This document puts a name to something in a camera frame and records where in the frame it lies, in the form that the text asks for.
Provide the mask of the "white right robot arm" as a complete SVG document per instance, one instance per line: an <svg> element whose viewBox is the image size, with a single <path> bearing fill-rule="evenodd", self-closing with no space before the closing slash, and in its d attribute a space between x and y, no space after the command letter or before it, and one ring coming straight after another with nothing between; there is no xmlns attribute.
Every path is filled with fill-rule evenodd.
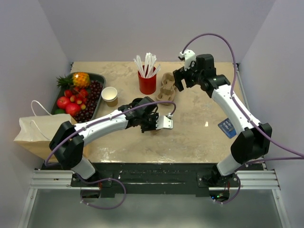
<svg viewBox="0 0 304 228"><path fill-rule="evenodd" d="M268 153L272 128L246 109L224 75L217 75L211 54L196 55L186 50L179 54L179 59L184 66L173 72L177 89L182 91L183 83L187 88L199 85L224 111L237 134L231 154L213 166L208 178L210 185L221 187L239 167Z"/></svg>

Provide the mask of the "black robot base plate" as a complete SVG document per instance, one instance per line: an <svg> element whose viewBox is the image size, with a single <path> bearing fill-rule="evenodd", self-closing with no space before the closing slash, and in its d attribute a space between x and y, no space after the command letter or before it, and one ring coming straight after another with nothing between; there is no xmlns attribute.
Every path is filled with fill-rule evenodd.
<svg viewBox="0 0 304 228"><path fill-rule="evenodd" d="M82 181L73 173L71 187L99 187L100 197L115 194L210 196L210 189L239 187L246 170L227 177L215 173L213 163L94 163L96 174Z"/></svg>

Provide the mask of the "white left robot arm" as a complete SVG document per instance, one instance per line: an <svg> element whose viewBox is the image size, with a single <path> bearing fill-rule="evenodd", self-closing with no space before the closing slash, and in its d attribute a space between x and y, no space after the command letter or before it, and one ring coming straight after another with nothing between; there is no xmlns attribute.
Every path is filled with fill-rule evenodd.
<svg viewBox="0 0 304 228"><path fill-rule="evenodd" d="M66 121L49 143L51 155L62 169L72 170L87 186L94 186L98 182L97 169L84 157L84 147L105 135L131 127L140 126L142 132L155 130L159 119L157 107L157 103L146 96L89 122L71 124Z"/></svg>

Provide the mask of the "white paper coffee cup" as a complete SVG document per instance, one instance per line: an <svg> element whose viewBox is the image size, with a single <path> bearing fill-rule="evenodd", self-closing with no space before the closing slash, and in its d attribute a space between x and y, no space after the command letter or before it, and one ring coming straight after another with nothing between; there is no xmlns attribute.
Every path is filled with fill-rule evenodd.
<svg viewBox="0 0 304 228"><path fill-rule="evenodd" d="M158 133L159 131L160 131L160 130L152 130L151 133L152 133L152 134L156 134L156 133Z"/></svg>

